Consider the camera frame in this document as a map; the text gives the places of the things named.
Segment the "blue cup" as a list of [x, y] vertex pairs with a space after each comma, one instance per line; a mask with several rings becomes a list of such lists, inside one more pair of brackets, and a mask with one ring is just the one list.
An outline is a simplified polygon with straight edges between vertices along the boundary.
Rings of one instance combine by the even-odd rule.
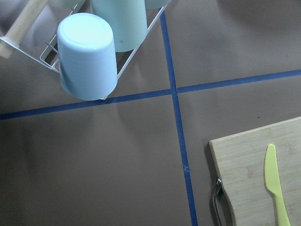
[[110, 25], [90, 13], [70, 15], [58, 26], [57, 45], [63, 89], [80, 100], [106, 99], [118, 82]]

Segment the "green cup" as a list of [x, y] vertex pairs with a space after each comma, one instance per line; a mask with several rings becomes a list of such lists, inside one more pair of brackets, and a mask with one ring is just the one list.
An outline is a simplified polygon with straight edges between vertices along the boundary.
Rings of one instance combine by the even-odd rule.
[[147, 35], [147, 16], [143, 0], [91, 0], [91, 12], [112, 28], [116, 52], [139, 47]]

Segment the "bamboo cutting board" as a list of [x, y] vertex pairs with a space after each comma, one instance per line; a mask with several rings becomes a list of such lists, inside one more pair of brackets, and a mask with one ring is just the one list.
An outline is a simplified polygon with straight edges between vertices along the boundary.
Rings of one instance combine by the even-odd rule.
[[291, 225], [301, 223], [301, 120], [294, 118], [210, 141], [218, 178], [235, 226], [275, 226], [272, 194], [265, 186], [268, 145], [276, 147], [278, 172]]

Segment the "yellow plastic knife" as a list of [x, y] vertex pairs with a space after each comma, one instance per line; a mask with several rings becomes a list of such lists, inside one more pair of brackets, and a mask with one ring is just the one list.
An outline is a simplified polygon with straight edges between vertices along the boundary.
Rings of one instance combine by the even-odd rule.
[[277, 223], [279, 226], [290, 226], [289, 217], [285, 207], [282, 187], [278, 172], [277, 153], [274, 144], [269, 144], [266, 149], [264, 162], [265, 186], [273, 195], [276, 205]]

